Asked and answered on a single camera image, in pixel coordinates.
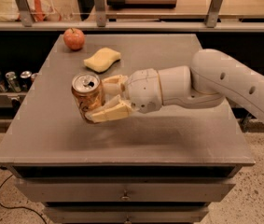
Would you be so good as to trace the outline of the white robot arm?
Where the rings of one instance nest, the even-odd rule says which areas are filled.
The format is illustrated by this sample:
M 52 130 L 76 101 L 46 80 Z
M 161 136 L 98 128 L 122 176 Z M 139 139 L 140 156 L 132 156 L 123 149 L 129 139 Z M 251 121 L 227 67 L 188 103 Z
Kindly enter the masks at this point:
M 226 98 L 264 123 L 264 76 L 215 49 L 199 50 L 187 66 L 105 78 L 103 91 L 111 99 L 86 113 L 94 123 L 154 112 L 166 105 L 210 108 Z

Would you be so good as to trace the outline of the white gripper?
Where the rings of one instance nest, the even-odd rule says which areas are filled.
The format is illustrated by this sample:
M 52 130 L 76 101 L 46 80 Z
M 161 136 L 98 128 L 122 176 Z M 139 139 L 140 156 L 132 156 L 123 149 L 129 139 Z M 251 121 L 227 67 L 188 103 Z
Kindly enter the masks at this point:
M 85 114 L 86 119 L 93 123 L 125 119 L 134 112 L 134 108 L 145 114 L 162 107 L 160 77 L 154 69 L 139 70 L 129 77 L 115 75 L 104 78 L 103 88 L 106 94 L 116 96 Z M 120 96 L 123 92 L 130 101 Z

